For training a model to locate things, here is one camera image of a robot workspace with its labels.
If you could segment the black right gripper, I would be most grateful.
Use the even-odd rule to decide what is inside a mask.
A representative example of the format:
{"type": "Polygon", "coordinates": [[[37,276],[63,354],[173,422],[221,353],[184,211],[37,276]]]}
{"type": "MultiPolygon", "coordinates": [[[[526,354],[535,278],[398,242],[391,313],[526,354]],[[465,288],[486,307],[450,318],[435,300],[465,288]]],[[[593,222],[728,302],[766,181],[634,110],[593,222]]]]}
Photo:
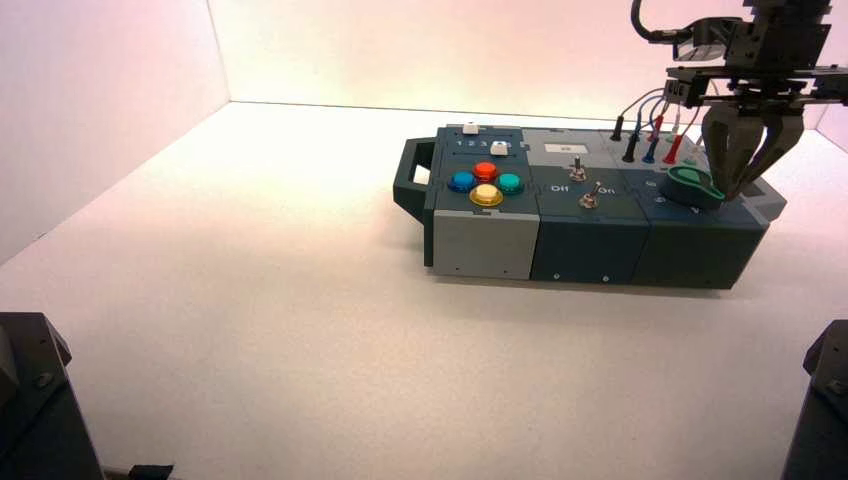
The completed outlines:
{"type": "Polygon", "coordinates": [[[745,112],[800,112],[847,104],[847,69],[818,63],[831,26],[828,1],[745,1],[753,19],[706,17],[665,33],[678,63],[720,59],[718,66],[670,67],[665,99],[710,107],[703,138],[716,188],[742,193],[800,140],[802,117],[745,112]]]}

